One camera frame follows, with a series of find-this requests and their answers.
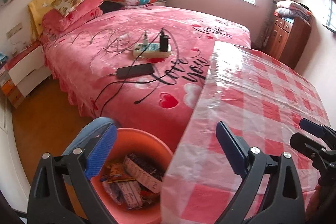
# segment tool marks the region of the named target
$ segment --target smartphone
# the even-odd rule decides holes
[[[126,79],[154,73],[153,64],[146,63],[117,69],[117,79]]]

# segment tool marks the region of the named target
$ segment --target floral pillow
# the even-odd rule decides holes
[[[84,0],[54,0],[51,3],[51,7],[55,8],[62,16],[66,17],[83,1]]]

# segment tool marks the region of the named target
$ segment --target table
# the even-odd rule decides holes
[[[322,142],[300,130],[302,118],[329,125],[307,80],[263,52],[216,42],[198,103],[164,178],[162,223],[212,224],[241,184],[216,139],[219,121],[266,154],[290,152],[307,206],[319,174],[289,140],[302,132]],[[257,212],[267,182],[264,176],[247,217]]]

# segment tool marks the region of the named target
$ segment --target pink pillow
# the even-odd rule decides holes
[[[42,26],[46,30],[53,29],[62,32],[83,15],[97,8],[103,1],[104,0],[84,0],[66,17],[62,16],[59,11],[52,9],[43,16]]]
[[[96,17],[99,17],[102,14],[103,11],[99,7],[97,7],[88,12],[86,15],[83,15],[79,20],[71,24],[67,29],[65,29],[62,32],[59,30],[55,30],[50,26],[49,28],[44,28],[44,33],[48,36],[49,41],[53,41],[72,32],[73,30],[79,28],[86,22],[89,22],[90,20],[95,19]]]

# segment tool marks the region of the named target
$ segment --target black charger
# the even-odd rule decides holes
[[[160,34],[160,52],[167,52],[169,45],[169,36],[165,35],[163,30]]]

